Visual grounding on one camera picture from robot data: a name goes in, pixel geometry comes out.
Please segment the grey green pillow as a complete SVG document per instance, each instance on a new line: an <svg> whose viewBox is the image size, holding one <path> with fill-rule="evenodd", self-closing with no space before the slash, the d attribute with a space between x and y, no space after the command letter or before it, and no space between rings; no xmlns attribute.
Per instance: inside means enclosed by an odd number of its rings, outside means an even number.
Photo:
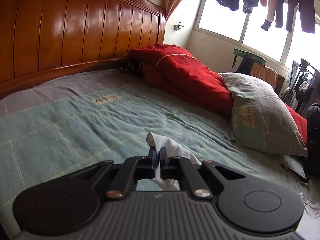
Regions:
<svg viewBox="0 0 320 240"><path fill-rule="evenodd" d="M268 154L308 156L298 127L273 87L240 73L222 73L233 98L225 137Z"/></svg>

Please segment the red quilt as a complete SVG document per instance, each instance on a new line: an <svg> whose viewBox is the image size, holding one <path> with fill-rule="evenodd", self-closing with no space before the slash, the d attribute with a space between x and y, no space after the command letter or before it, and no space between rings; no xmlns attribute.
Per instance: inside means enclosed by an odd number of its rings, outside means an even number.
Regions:
<svg viewBox="0 0 320 240"><path fill-rule="evenodd" d="M234 100L223 83L222 75L210 70L186 49L155 44L131 49L124 61L124 70L143 76L149 86L170 92L230 122ZM285 106L307 145L306 120L287 104Z"/></svg>

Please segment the black backpack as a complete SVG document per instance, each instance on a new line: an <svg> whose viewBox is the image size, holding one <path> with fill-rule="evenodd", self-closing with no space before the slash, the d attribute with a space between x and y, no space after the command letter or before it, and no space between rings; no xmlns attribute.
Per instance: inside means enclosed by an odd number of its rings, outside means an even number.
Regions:
<svg viewBox="0 0 320 240"><path fill-rule="evenodd" d="M307 118L307 149L308 157L303 163L304 176L281 164L280 166L294 174L301 182L307 184L310 177L319 179L319 103L308 108Z"/></svg>

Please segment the wooden headboard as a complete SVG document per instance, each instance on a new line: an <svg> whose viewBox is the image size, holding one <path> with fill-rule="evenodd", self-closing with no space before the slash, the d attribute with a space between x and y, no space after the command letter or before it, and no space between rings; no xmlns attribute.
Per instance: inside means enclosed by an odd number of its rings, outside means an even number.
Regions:
<svg viewBox="0 0 320 240"><path fill-rule="evenodd" d="M164 31L148 0L1 0L1 97L106 68Z"/></svg>

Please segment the wall hook fixture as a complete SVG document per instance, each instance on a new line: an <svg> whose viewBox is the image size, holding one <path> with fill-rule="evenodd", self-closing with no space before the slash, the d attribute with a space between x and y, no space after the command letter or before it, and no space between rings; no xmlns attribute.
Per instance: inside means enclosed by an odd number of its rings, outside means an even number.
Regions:
<svg viewBox="0 0 320 240"><path fill-rule="evenodd" d="M177 24L174 25L174 30L178 31L183 27L183 25L181 24L181 22L178 22Z"/></svg>

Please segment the green topped stool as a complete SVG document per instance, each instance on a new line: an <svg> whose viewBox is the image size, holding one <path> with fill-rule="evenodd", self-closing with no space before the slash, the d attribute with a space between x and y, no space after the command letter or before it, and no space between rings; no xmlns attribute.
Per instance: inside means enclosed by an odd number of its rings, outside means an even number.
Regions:
<svg viewBox="0 0 320 240"><path fill-rule="evenodd" d="M263 66L266 63L266 60L264 58L262 58L258 55L255 55L253 53L240 50L240 49L234 48L233 54L234 54L234 59L233 59L233 64L232 64L230 72L232 72L234 69L237 57L242 57L242 61L240 62L240 65L238 66L237 70L235 71L236 73L249 75L251 68L253 66L253 63L259 63Z"/></svg>

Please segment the white long-sleeve shirt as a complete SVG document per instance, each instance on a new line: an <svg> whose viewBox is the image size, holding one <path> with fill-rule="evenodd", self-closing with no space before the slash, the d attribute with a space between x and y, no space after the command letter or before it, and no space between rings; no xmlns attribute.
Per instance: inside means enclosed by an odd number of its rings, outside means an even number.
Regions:
<svg viewBox="0 0 320 240"><path fill-rule="evenodd" d="M169 137L149 132L146 137L146 142L149 146L153 146L156 149L157 154L159 154L160 149L164 147L166 148L168 157L184 157L190 159L193 164L201 164L193 153ZM180 191L180 186L177 180L161 179L159 166L157 167L155 178L152 181L155 182L163 191Z"/></svg>

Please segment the clothes rack with garments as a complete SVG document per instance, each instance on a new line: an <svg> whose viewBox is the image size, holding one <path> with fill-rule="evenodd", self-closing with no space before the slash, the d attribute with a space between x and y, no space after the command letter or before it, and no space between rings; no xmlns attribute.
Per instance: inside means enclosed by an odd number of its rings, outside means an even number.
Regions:
<svg viewBox="0 0 320 240"><path fill-rule="evenodd" d="M289 87L280 98L300 116L307 118L308 108L319 103L319 70L305 59L300 64L292 61L288 76Z"/></svg>

